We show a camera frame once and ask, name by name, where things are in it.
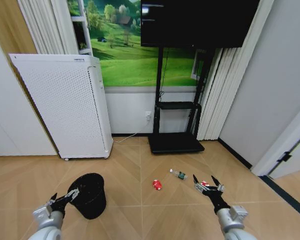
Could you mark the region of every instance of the black floor trim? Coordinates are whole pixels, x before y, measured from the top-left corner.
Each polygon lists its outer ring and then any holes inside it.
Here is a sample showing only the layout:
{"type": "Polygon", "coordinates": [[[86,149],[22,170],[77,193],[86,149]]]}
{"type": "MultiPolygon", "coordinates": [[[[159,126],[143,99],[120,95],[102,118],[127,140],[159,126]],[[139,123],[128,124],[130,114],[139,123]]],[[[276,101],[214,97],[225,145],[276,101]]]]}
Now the black floor trim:
{"type": "Polygon", "coordinates": [[[226,144],[220,137],[218,138],[218,142],[221,143],[233,156],[235,156],[243,165],[245,165],[248,169],[251,169],[252,165],[250,162],[245,160],[239,153],[233,150],[228,144],[226,144]]]}
{"type": "Polygon", "coordinates": [[[283,190],[279,185],[271,180],[268,176],[260,176],[270,188],[272,188],[278,195],[280,195],[288,204],[290,204],[300,214],[300,202],[295,200],[289,193],[283,190]]]}
{"type": "MultiPolygon", "coordinates": [[[[134,133],[112,133],[112,137],[128,137],[134,133]]],[[[152,133],[137,133],[134,137],[149,137],[152,133]]]]}

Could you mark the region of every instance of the landscape wall mural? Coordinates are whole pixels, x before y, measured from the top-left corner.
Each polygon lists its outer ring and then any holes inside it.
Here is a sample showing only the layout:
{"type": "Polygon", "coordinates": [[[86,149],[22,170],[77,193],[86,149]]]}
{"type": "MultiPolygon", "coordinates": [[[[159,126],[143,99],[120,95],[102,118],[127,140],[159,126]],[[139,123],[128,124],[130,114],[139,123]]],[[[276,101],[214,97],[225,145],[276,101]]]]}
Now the landscape wall mural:
{"type": "MultiPolygon", "coordinates": [[[[141,47],[139,0],[84,0],[93,55],[100,59],[104,85],[155,86],[158,48],[141,47]]],[[[72,16],[79,14],[78,2],[68,0],[72,16]]],[[[186,38],[180,32],[180,38],[186,38]]],[[[164,86],[195,86],[191,78],[195,51],[170,48],[164,86]]]]}

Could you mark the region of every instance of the tv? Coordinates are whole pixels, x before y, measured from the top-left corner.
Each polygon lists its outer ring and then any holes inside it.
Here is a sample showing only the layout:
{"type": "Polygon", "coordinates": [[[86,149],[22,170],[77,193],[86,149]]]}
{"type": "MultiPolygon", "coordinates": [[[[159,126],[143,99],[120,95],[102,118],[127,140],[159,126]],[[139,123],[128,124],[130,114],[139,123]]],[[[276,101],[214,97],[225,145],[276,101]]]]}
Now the tv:
{"type": "Polygon", "coordinates": [[[259,0],[141,0],[141,46],[242,47],[259,0]]]}

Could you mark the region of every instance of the black trash can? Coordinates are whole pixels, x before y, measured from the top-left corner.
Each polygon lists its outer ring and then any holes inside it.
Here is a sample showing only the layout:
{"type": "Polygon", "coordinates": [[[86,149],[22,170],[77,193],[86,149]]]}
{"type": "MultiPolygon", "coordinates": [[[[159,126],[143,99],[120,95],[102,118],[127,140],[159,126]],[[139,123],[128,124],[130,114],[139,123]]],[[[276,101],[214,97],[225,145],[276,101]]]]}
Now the black trash can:
{"type": "Polygon", "coordinates": [[[78,188],[78,196],[70,203],[79,210],[86,219],[99,217],[106,208],[104,178],[98,173],[87,173],[75,180],[68,193],[78,188]]]}

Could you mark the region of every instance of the bottle label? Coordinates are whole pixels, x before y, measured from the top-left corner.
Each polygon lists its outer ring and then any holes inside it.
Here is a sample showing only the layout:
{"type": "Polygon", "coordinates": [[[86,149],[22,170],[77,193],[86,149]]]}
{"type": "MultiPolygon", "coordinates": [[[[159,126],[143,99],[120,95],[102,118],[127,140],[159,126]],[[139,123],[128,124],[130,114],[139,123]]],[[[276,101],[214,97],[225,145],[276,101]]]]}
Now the bottle label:
{"type": "Polygon", "coordinates": [[[183,180],[183,179],[185,179],[185,175],[186,175],[185,173],[183,173],[182,171],[180,171],[179,175],[178,175],[178,178],[180,178],[180,179],[183,180]]]}

